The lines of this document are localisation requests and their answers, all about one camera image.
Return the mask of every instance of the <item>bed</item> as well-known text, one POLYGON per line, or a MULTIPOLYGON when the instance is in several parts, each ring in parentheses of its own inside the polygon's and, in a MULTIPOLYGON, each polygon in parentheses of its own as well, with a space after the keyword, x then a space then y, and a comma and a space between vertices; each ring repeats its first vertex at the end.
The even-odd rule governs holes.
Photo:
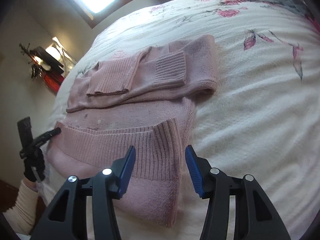
MULTIPOLYGON (((215 38, 219 86, 213 96, 197 98, 189 142, 229 176, 254 175, 298 240, 320 210, 320 29, 314 19, 265 0, 174 0, 133 12, 103 31, 67 76, 47 129, 65 118, 74 79, 98 61, 203 34, 215 38)), ((65 178, 47 167, 40 191, 49 203, 65 178)), ((175 226, 116 209, 122 239, 199 239, 208 202, 194 192, 187 170, 182 178, 175 226)), ((234 212, 231 205, 231 218, 234 212)))

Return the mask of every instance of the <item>gloved hand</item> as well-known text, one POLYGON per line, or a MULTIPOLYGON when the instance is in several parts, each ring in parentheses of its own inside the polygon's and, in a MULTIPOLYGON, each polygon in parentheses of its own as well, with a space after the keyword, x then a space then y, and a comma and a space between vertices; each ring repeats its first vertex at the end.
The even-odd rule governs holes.
POLYGON ((40 148, 37 149, 35 155, 37 155, 37 157, 30 156, 30 157, 25 158, 23 160, 23 162, 24 162, 24 176, 28 180, 35 182, 36 176, 34 175, 31 167, 36 167, 36 171, 39 175, 39 178, 41 179, 41 181, 43 181, 44 180, 43 173, 44 173, 45 165, 44 165, 42 150, 40 148))

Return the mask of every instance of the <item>window frame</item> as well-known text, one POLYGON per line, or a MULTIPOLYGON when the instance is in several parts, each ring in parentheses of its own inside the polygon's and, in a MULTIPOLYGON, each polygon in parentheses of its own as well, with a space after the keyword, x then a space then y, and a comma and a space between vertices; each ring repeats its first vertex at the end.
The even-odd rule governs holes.
POLYGON ((114 0, 98 13, 92 12, 81 0, 67 0, 77 13, 93 29, 109 15, 133 0, 114 0))

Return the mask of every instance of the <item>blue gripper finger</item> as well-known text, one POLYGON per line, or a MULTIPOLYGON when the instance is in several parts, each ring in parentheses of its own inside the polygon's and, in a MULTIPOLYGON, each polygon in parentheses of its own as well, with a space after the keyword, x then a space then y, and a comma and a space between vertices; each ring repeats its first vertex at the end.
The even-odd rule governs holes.
POLYGON ((198 157, 191 145, 186 147, 185 156, 193 187, 195 188, 196 193, 199 194, 199 197, 204 197, 203 176, 196 161, 198 157))
POLYGON ((134 163, 136 161, 136 149, 133 146, 130 146, 124 159, 124 164, 122 171, 119 175, 119 188, 118 196, 122 198, 123 194, 127 192, 131 174, 133 171, 134 163))

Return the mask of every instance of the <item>wall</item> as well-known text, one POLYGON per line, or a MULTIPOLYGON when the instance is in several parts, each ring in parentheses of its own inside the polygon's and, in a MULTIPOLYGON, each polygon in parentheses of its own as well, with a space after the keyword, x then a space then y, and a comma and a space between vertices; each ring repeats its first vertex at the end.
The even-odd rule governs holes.
POLYGON ((95 37, 117 19, 138 9, 165 3, 169 0, 133 0, 91 29, 66 0, 21 0, 28 13, 52 37, 79 60, 90 48, 95 37))
POLYGON ((40 27, 16 2, 0 25, 0 179, 19 187, 23 161, 17 121, 30 116, 34 136, 41 134, 55 100, 39 80, 31 80, 28 57, 20 53, 19 43, 31 48, 51 44, 51 35, 40 27))

